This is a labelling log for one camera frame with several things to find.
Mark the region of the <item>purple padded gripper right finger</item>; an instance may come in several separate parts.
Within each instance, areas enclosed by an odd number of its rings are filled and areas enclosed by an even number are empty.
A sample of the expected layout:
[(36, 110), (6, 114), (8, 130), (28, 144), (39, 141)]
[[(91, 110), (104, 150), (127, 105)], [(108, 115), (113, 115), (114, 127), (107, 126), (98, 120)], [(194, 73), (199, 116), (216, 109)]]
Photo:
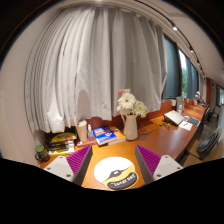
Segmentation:
[(159, 156), (140, 145), (135, 145), (135, 156), (146, 184), (182, 169), (169, 155)]

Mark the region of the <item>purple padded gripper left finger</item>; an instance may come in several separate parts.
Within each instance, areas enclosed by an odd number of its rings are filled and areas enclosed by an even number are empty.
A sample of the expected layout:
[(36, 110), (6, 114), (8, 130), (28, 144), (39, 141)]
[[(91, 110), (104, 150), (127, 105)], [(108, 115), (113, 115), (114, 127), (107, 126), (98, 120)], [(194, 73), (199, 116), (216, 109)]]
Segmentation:
[(87, 145), (68, 156), (58, 156), (44, 170), (81, 186), (92, 155), (92, 146)]

